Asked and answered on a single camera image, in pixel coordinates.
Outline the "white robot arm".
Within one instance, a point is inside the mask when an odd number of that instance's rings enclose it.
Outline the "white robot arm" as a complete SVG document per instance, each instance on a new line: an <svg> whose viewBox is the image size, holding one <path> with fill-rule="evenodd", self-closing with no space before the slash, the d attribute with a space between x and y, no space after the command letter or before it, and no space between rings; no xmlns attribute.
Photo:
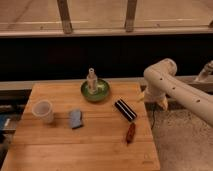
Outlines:
<svg viewBox="0 0 213 171"><path fill-rule="evenodd" d="M169 95L213 127L213 96L179 81L176 72L177 65L170 58L147 67L143 73L147 82L144 101L161 102Z"/></svg>

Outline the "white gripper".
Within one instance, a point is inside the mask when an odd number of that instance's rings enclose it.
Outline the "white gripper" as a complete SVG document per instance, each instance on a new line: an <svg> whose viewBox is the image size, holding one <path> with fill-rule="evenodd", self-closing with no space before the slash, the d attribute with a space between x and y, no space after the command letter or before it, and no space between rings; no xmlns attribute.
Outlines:
<svg viewBox="0 0 213 171"><path fill-rule="evenodd" d="M144 91L144 100L146 102L158 102L158 105L163 109L168 109L168 101L165 98L165 93L153 85L148 85Z"/></svg>

